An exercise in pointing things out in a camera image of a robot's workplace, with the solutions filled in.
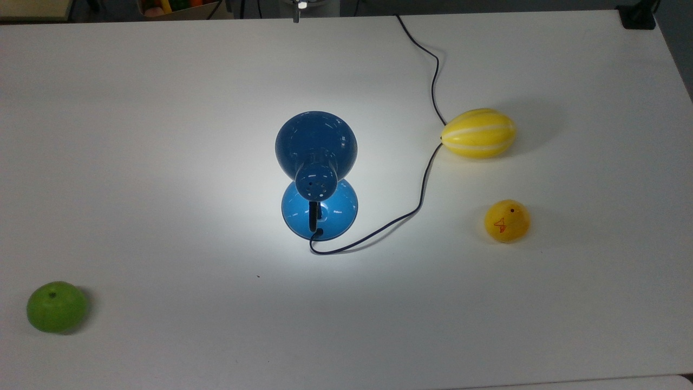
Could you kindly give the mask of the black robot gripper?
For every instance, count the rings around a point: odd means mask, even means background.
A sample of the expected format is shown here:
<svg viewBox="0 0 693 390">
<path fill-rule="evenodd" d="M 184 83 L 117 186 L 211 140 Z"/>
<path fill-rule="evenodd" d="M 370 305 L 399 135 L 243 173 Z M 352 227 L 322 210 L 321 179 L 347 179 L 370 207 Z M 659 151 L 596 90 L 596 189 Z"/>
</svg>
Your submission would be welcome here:
<svg viewBox="0 0 693 390">
<path fill-rule="evenodd" d="M 292 0 L 287 0 L 284 1 L 284 3 L 287 3 L 290 7 L 294 7 L 295 9 L 293 10 L 293 22 L 295 24 L 298 24 L 300 21 L 300 16 L 301 16 L 301 11 L 307 8 L 312 8 L 312 7 L 319 7 L 322 5 L 325 1 L 323 0 L 297 0 L 297 1 L 292 1 Z"/>
</svg>

